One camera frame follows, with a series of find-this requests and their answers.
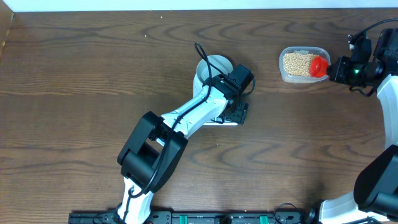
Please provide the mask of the red plastic measuring scoop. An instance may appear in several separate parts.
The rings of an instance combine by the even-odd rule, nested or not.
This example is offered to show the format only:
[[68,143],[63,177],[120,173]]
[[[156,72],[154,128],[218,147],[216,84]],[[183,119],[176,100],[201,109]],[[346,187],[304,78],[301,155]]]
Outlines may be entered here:
[[310,64],[309,74],[311,77],[321,78],[326,75],[328,66],[329,64],[327,59],[317,56]]

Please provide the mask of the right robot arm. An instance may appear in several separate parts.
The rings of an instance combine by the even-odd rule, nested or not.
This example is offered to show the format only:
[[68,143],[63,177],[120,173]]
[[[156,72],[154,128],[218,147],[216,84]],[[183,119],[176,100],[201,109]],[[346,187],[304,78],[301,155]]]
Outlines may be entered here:
[[351,56],[341,56],[326,73],[350,91],[371,90],[381,105],[384,148],[355,180],[353,191],[320,203],[315,223],[397,221],[397,29],[384,29],[375,47],[363,30],[349,37]]

